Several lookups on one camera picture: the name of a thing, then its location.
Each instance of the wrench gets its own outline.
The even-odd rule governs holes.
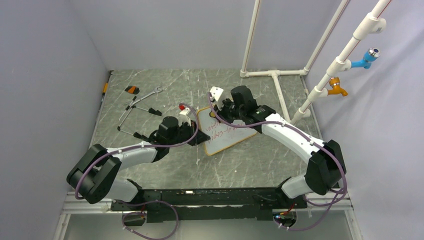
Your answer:
[[[161,86],[157,86],[155,88],[153,88],[153,91],[147,93],[146,95],[140,97],[138,100],[136,100],[132,105],[135,105],[136,103],[140,102],[143,99],[146,99],[150,96],[152,96],[153,94],[158,94],[161,93],[164,89]]]

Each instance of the orange faucet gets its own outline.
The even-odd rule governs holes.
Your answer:
[[[338,77],[332,77],[329,83],[332,89],[328,90],[328,95],[341,94],[343,97],[348,95],[348,92],[340,87],[340,79]]]

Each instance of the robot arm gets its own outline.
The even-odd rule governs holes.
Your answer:
[[[265,121],[281,123],[261,124],[252,128],[287,146],[307,164],[305,174],[286,179],[278,186],[282,191],[283,201],[289,202],[290,199],[312,192],[325,195],[341,179],[342,176],[334,161],[314,143],[334,154],[346,173],[342,152],[337,142],[333,140],[324,142],[312,137],[286,122],[269,106],[257,105],[252,92],[246,86],[233,88],[231,90],[232,100],[226,98],[224,91],[218,87],[212,87],[210,93],[210,100],[216,103],[213,109],[228,123],[232,123],[234,120],[242,120],[246,125]]]
[[[116,175],[119,171],[138,164],[159,161],[170,150],[169,147],[143,146],[170,146],[183,143],[193,137],[197,123],[188,118],[187,115],[189,113],[190,110],[188,108],[182,109],[180,113],[180,118],[182,118],[181,125],[177,118],[167,116],[162,120],[158,129],[152,132],[149,137],[140,134],[134,135],[136,138],[143,140],[138,144],[118,148],[105,148],[100,144],[93,145],[69,172],[66,181],[76,188],[89,167],[100,157],[108,155],[95,165],[97,169],[89,170],[88,175],[82,180],[79,193],[90,204],[95,204],[103,198],[131,202],[136,198],[141,187],[130,179],[125,181],[115,179]],[[199,130],[188,144],[195,146],[209,139],[208,135]]]

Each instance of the blue faucet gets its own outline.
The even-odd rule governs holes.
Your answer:
[[[370,48],[363,55],[362,60],[352,62],[351,68],[369,69],[371,67],[371,62],[374,62],[378,57],[380,57],[380,50],[378,48]]]

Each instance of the faucet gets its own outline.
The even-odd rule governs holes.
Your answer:
[[[348,95],[348,92],[340,87],[340,79],[338,77],[332,77],[329,81],[332,89],[328,90],[328,95],[341,94],[343,97]]]
[[[362,60],[353,61],[351,68],[364,68],[369,69],[371,67],[371,62],[374,62],[377,58],[380,57],[380,50],[378,48],[370,48],[363,55]]]

